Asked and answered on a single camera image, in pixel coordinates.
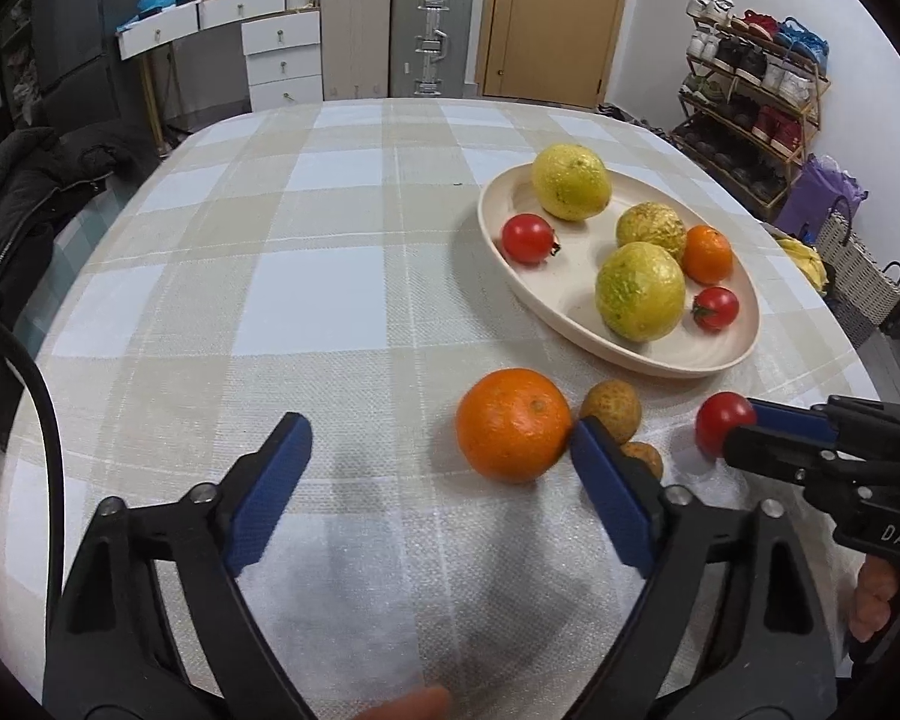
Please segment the left hand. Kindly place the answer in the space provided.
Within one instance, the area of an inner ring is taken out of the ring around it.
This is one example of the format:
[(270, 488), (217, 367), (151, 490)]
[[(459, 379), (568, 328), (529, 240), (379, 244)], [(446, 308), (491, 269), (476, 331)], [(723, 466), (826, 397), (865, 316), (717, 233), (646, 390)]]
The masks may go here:
[(452, 696), (442, 686), (419, 689), (356, 715), (356, 720), (447, 720)]

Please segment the right hand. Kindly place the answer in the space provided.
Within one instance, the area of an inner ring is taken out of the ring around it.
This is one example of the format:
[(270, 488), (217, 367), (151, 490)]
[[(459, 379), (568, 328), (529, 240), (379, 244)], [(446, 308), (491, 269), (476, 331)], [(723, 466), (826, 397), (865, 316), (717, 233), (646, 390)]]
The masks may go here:
[(891, 562), (866, 556), (857, 578), (848, 630), (857, 642), (868, 642), (886, 628), (891, 600), (900, 592), (900, 572)]

